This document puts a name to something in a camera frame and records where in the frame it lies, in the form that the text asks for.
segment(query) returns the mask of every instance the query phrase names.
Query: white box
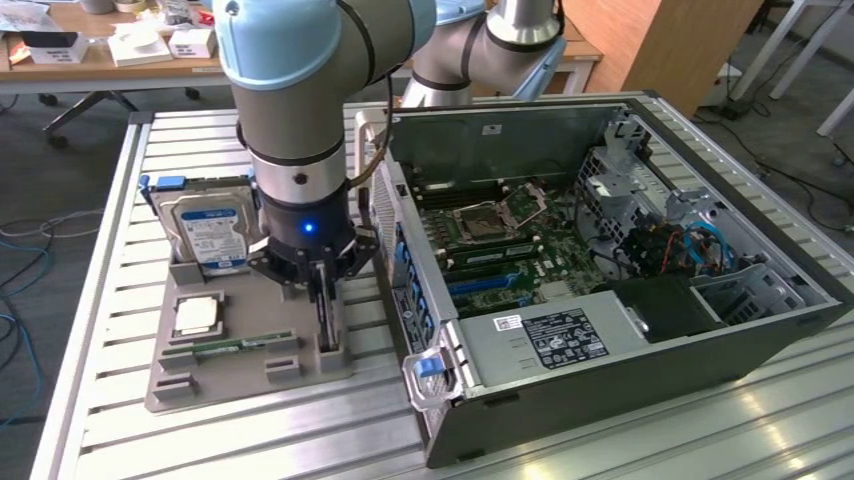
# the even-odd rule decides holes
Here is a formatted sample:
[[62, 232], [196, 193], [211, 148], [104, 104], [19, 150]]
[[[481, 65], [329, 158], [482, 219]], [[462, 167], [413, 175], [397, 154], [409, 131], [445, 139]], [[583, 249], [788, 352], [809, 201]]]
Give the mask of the white box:
[[156, 32], [116, 34], [107, 39], [116, 67], [172, 60], [170, 47]]
[[80, 63], [90, 49], [84, 35], [74, 32], [24, 32], [24, 44], [39, 64]]
[[716, 78], [716, 83], [709, 91], [709, 95], [701, 104], [701, 107], [717, 107], [726, 103], [728, 96], [728, 84], [730, 92], [736, 90], [736, 84], [742, 79], [742, 71], [736, 68], [729, 63], [721, 67], [721, 71], [718, 72], [718, 78]]
[[176, 30], [170, 39], [175, 58], [211, 58], [216, 50], [216, 35], [210, 28]]

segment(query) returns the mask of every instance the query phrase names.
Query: motherboard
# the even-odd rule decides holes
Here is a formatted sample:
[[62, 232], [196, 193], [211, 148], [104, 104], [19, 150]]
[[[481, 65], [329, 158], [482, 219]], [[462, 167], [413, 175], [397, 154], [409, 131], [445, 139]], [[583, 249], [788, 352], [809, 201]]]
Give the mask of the motherboard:
[[459, 317], [587, 295], [606, 281], [562, 182], [425, 192], [417, 204]]

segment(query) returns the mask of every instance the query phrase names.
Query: circuit board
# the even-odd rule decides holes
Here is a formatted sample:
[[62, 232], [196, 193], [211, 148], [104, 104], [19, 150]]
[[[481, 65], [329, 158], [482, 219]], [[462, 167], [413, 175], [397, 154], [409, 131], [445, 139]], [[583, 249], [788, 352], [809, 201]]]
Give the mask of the circuit board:
[[421, 212], [461, 318], [586, 295], [606, 281], [573, 229], [571, 200], [531, 182], [505, 191]]

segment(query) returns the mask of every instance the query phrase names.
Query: wooden cabinet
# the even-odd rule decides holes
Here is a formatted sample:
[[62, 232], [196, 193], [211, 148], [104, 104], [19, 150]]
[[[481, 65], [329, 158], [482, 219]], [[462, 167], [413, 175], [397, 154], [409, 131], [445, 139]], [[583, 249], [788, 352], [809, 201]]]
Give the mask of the wooden cabinet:
[[587, 92], [655, 90], [690, 116], [762, 0], [563, 0], [602, 51]]

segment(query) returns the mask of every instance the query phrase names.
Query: power supply label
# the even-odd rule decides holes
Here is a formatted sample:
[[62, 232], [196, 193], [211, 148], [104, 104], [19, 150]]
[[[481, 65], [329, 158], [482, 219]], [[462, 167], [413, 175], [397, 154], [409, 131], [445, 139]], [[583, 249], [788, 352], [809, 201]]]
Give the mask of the power supply label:
[[609, 354], [581, 308], [522, 321], [543, 366], [554, 370]]

